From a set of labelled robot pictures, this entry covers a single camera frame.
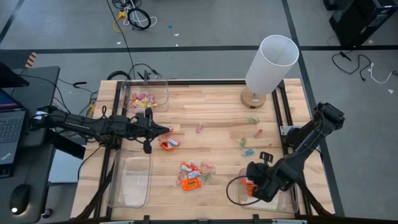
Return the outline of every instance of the lamp base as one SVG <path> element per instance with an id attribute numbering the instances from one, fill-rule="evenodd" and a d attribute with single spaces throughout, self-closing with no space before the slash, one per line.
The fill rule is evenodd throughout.
<path id="1" fill-rule="evenodd" d="M 266 102 L 266 98 L 267 96 L 255 94 L 247 87 L 245 87 L 241 93 L 243 105 L 250 109 L 260 108 Z"/>

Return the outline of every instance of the transparent plastic container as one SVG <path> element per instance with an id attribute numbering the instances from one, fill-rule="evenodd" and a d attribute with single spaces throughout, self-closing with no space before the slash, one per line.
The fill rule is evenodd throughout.
<path id="1" fill-rule="evenodd" d="M 246 168 L 241 169 L 239 175 L 246 175 Z M 247 190 L 248 187 L 243 184 L 242 180 L 239 181 L 237 189 L 238 189 L 237 195 L 239 203 L 250 203 L 257 200 L 257 198 L 250 197 L 248 195 L 248 190 Z M 246 209 L 266 210 L 271 212 L 283 212 L 291 214 L 295 213 L 298 209 L 297 199 L 295 199 L 295 201 L 292 201 L 291 190 L 288 190 L 286 192 L 283 192 L 281 190 L 278 191 L 271 202 L 267 203 L 263 200 L 260 200 L 259 202 L 254 203 L 252 205 L 246 205 L 242 207 Z"/>
<path id="2" fill-rule="evenodd" d="M 114 171 L 107 204 L 111 208 L 141 208 L 149 199 L 152 161 L 142 149 L 120 149 L 114 157 Z"/>
<path id="3" fill-rule="evenodd" d="M 135 97 L 144 96 L 138 102 Z M 126 80 L 122 82 L 119 105 L 129 113 L 143 113 L 147 108 L 145 99 L 154 112 L 166 112 L 169 100 L 169 84 L 167 80 Z"/>

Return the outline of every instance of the floor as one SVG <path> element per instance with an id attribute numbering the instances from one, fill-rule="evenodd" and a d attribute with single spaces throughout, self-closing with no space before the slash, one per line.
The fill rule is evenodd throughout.
<path id="1" fill-rule="evenodd" d="M 346 114 L 344 128 L 327 137 L 328 150 L 322 148 L 331 159 L 325 166 L 332 167 L 335 176 L 332 195 L 341 199 L 336 211 L 347 217 L 398 220 L 398 77 L 381 85 L 365 70 L 362 82 L 358 72 L 346 75 L 333 65 L 339 42 L 328 23 L 333 12 L 322 0 L 142 0 L 141 8 L 159 21 L 147 31 L 124 31 L 132 58 L 168 79 L 244 78 L 263 38 L 280 34 L 298 41 L 302 57 L 287 77 L 303 80 L 311 105 L 330 102 Z M 96 90 L 111 72 L 131 66 L 123 37 L 112 23 L 105 0 L 0 1 L 0 60 L 22 68 L 29 54 L 37 52 L 34 67 L 58 65 L 62 80 L 86 81 L 86 88 Z M 357 55 L 366 55 L 375 63 L 374 77 L 385 80 L 398 69 L 396 24 L 398 13 L 364 44 L 368 48 L 349 54 L 354 62 L 336 62 L 353 70 Z M 58 86 L 71 112 L 79 113 L 89 95 L 63 83 Z M 57 159 L 79 166 L 62 154 Z M 52 174 L 50 178 L 76 181 L 74 168 L 53 167 Z M 52 190 L 48 204 L 57 211 L 53 222 L 69 217 L 75 187 Z"/>

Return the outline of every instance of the black desk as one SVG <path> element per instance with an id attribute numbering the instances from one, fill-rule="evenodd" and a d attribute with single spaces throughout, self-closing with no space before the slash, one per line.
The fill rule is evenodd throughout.
<path id="1" fill-rule="evenodd" d="M 14 70 L 17 74 L 20 74 L 21 71 L 22 69 Z M 57 84 L 59 72 L 59 67 L 42 67 L 26 69 L 23 75 L 44 78 Z M 23 78 L 30 85 L 16 88 L 12 92 L 12 97 L 22 103 L 29 110 L 29 117 L 32 117 L 37 108 L 52 104 L 55 87 L 53 84 L 38 78 Z M 55 149 L 81 159 L 85 151 L 85 148 L 81 145 L 75 144 L 45 128 L 29 131 L 22 137 L 12 177 L 0 179 L 1 223 L 35 223 L 40 219 L 47 201 L 47 182 Z M 26 183 L 32 186 L 28 208 L 20 215 L 13 215 L 9 209 L 9 198 L 15 187 L 24 183 L 27 175 L 29 176 Z"/>

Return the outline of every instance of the wooden table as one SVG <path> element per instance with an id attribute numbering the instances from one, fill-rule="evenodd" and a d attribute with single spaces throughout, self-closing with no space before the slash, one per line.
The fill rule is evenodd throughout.
<path id="1" fill-rule="evenodd" d="M 117 81 L 102 81 L 98 93 L 94 117 L 101 116 L 101 107 L 107 106 L 111 114 Z M 294 125 L 304 125 L 310 120 L 303 88 L 299 79 L 285 80 L 289 106 Z M 257 156 L 247 159 L 241 156 L 239 140 L 248 139 L 248 147 L 257 152 L 266 151 L 274 155 L 274 162 L 282 157 L 282 148 L 275 118 L 272 96 L 259 109 L 246 108 L 240 100 L 244 85 L 169 85 L 169 108 L 167 112 L 154 113 L 157 124 L 174 128 L 174 136 L 181 145 L 169 152 L 152 143 L 153 173 L 148 203 L 140 209 L 114 208 L 113 220 L 142 220 L 150 215 L 151 220 L 197 220 L 197 219 L 251 219 L 253 214 L 260 218 L 292 218 L 293 214 L 243 209 L 233 205 L 225 195 L 226 184 L 251 161 L 260 162 Z M 279 104 L 285 122 L 282 98 Z M 258 117 L 259 124 L 247 122 L 248 116 Z M 195 132 L 198 122 L 204 122 L 201 134 Z M 253 133 L 264 129 L 261 138 L 254 139 Z M 98 147 L 89 143 L 85 157 Z M 123 140 L 122 148 L 142 146 L 137 142 Z M 98 188 L 104 149 L 100 149 L 82 167 L 76 190 L 71 217 L 77 216 L 91 200 Z M 214 181 L 201 189 L 184 192 L 175 186 L 175 179 L 182 161 L 193 159 L 216 164 Z M 305 163 L 305 179 L 308 188 L 319 202 L 334 212 L 328 184 L 326 182 L 320 155 L 315 151 Z M 104 194 L 101 216 L 105 216 L 107 192 Z M 302 198 L 300 210 L 305 211 Z"/>

